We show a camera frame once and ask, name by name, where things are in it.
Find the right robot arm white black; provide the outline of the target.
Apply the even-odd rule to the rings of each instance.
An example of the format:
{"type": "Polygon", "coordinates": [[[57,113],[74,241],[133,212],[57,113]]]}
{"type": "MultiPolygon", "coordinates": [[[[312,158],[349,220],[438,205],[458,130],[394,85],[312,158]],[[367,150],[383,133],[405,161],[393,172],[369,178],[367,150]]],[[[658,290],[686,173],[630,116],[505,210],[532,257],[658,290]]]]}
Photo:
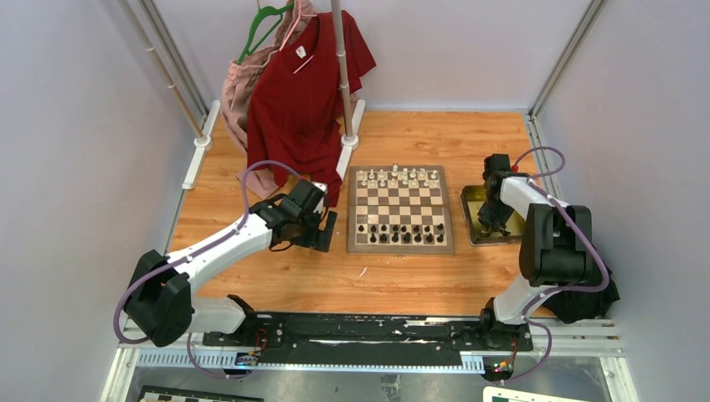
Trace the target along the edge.
{"type": "Polygon", "coordinates": [[[483,346],[499,349],[531,325],[531,313],[562,291],[595,293],[610,283],[610,274],[592,244],[592,214],[567,204],[536,183],[533,175],[514,169],[507,154],[492,154],[482,174],[486,198],[477,213],[482,227],[507,234],[513,214],[524,219],[518,257],[520,273],[481,310],[477,328],[483,346]]]}

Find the gold metal tray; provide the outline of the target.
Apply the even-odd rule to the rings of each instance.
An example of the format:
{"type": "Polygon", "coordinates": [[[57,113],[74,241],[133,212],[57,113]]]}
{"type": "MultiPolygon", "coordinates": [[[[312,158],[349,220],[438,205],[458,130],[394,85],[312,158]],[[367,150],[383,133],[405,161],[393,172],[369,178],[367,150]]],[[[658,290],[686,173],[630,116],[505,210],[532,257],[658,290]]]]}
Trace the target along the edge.
{"type": "Polygon", "coordinates": [[[479,221],[478,212],[486,200],[483,185],[465,186],[460,194],[460,203],[466,221],[469,241],[472,246],[493,246],[519,244],[525,229],[525,221],[513,212],[506,222],[505,232],[486,229],[479,221]]]}

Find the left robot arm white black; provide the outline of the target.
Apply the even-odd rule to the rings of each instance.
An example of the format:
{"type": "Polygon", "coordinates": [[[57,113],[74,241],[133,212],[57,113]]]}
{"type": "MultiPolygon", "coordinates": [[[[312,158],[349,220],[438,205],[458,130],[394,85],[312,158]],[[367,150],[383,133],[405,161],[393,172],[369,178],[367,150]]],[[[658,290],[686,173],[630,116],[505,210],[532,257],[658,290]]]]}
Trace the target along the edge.
{"type": "Polygon", "coordinates": [[[168,255],[149,250],[115,315],[126,314],[157,347],[194,332],[221,332],[237,346],[250,344],[257,326],[247,304],[236,296],[200,297],[199,289],[236,262],[280,244],[328,251],[337,217],[329,203],[326,184],[300,179],[289,193],[248,207],[195,245],[168,255]]]}

